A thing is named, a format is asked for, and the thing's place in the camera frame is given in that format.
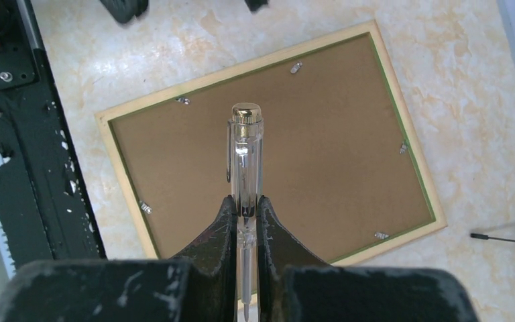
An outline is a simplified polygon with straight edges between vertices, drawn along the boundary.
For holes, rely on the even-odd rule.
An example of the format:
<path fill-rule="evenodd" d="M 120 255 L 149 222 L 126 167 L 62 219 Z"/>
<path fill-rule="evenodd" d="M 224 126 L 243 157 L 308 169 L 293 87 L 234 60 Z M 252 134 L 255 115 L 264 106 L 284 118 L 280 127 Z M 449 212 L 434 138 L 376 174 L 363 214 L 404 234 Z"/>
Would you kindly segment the clear handled screwdriver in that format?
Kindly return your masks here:
<path fill-rule="evenodd" d="M 239 296 L 244 320 L 249 321 L 254 251 L 258 242 L 256 211 L 262 196 L 264 121 L 261 107 L 255 103 L 235 104 L 227 125 L 227 182 L 231 184 L 231 196 L 238 216 Z"/>

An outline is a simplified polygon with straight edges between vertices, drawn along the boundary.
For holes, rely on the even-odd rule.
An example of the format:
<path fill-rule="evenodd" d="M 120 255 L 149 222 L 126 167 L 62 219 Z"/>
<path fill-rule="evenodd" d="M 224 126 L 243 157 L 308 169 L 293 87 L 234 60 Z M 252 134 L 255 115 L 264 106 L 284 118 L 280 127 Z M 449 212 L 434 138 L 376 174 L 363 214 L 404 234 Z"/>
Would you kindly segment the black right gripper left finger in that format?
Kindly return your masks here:
<path fill-rule="evenodd" d="M 234 321 L 235 203 L 165 260 L 39 260 L 0 296 L 0 321 Z"/>

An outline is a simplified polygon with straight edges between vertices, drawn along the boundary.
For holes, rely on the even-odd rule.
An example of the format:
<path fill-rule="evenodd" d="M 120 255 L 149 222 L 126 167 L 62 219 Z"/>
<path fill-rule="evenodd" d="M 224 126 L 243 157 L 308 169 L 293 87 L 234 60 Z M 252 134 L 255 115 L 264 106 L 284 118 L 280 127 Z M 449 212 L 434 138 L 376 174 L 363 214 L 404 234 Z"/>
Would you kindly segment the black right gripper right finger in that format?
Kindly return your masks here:
<path fill-rule="evenodd" d="M 332 266 L 257 206 L 260 321 L 478 321 L 466 289 L 432 268 Z"/>

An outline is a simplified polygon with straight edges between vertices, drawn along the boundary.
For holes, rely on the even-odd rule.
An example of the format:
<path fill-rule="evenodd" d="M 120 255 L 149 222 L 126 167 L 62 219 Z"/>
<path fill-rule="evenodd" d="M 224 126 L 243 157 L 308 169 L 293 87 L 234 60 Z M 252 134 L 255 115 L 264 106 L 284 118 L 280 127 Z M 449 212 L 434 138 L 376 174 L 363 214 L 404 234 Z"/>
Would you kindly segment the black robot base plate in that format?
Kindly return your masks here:
<path fill-rule="evenodd" d="M 16 270 L 106 256 L 30 1 L 0 1 L 0 218 Z"/>

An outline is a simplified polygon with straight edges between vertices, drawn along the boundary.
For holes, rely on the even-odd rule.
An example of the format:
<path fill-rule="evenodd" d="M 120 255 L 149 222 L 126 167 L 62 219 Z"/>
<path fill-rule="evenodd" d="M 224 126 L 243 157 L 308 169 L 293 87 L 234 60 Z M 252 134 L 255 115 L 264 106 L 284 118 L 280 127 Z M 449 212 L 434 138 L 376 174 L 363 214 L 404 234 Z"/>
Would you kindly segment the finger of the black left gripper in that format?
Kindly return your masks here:
<path fill-rule="evenodd" d="M 140 18 L 149 7 L 148 0 L 100 0 L 110 16 L 120 24 Z"/>
<path fill-rule="evenodd" d="M 257 12 L 268 5 L 268 0 L 245 0 L 245 4 L 251 12 Z"/>

